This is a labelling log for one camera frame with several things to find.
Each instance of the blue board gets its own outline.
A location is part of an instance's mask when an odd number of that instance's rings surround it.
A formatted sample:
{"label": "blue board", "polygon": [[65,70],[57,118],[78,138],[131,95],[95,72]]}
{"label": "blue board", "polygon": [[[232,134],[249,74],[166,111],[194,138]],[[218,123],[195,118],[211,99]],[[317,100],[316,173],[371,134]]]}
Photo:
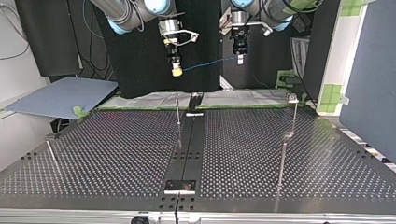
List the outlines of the blue board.
{"label": "blue board", "polygon": [[66,77],[6,107],[24,114],[79,119],[73,107],[91,111],[117,88],[116,82]]}

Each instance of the blue cable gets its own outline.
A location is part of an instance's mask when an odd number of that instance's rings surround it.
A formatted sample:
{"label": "blue cable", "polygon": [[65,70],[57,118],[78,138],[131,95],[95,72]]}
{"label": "blue cable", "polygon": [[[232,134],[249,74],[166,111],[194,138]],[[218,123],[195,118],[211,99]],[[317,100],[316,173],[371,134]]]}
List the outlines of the blue cable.
{"label": "blue cable", "polygon": [[214,63],[229,61],[229,60],[233,60],[233,59],[237,59],[237,57],[226,58],[226,59],[218,59],[218,60],[215,60],[215,61],[213,61],[213,62],[211,62],[211,63],[201,63],[201,64],[197,64],[197,65],[195,65],[195,66],[193,66],[193,67],[185,68],[185,69],[183,69],[183,71],[184,71],[184,72],[187,72],[187,71],[190,71],[190,70],[192,70],[192,69],[194,69],[194,68],[205,67],[205,66],[212,65],[212,64],[214,64]]}

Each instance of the black cloth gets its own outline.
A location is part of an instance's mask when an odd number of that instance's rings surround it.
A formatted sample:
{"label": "black cloth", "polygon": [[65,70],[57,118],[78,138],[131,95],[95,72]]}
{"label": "black cloth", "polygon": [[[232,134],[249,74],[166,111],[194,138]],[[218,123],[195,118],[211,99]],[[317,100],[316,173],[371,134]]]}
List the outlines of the black cloth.
{"label": "black cloth", "polygon": [[[220,1],[176,0],[177,12],[185,29],[200,34],[196,43],[180,48],[182,67],[219,59]],[[158,20],[146,23],[146,30],[133,30],[126,35],[115,34],[107,18],[98,8],[97,20],[104,35],[120,91],[125,98],[135,98],[154,91],[216,91],[219,89],[220,64],[200,67],[173,77],[171,64],[166,57],[166,47],[160,37]]]}

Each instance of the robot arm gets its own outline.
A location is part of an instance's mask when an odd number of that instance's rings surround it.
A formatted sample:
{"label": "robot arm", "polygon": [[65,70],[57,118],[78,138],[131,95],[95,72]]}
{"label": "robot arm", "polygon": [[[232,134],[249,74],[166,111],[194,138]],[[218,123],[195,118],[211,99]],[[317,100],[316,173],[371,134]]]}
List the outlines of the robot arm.
{"label": "robot arm", "polygon": [[[160,34],[163,37],[172,73],[174,77],[183,74],[181,68],[181,55],[178,47],[195,42],[199,36],[192,31],[182,30],[177,20],[175,0],[91,0],[107,16],[111,28],[119,35],[132,32],[141,26],[140,32],[144,31],[144,23],[159,18]],[[191,39],[180,43],[181,34],[189,34]]]}
{"label": "robot arm", "polygon": [[248,53],[250,26],[262,26],[263,34],[268,36],[274,29],[284,29],[297,12],[314,11],[321,1],[305,0],[299,3],[297,9],[292,6],[293,0],[231,0],[233,53],[238,55],[238,63],[242,64],[244,55]]}

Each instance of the metal base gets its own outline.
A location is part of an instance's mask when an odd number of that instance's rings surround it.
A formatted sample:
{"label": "metal base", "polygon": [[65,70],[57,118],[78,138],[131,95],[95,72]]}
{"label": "metal base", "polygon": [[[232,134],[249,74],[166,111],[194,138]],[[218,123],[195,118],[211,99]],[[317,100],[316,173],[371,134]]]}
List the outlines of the metal base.
{"label": "metal base", "polygon": [[[309,108],[98,112],[0,173],[0,207],[396,215],[396,174]],[[165,195],[166,181],[196,181]]]}

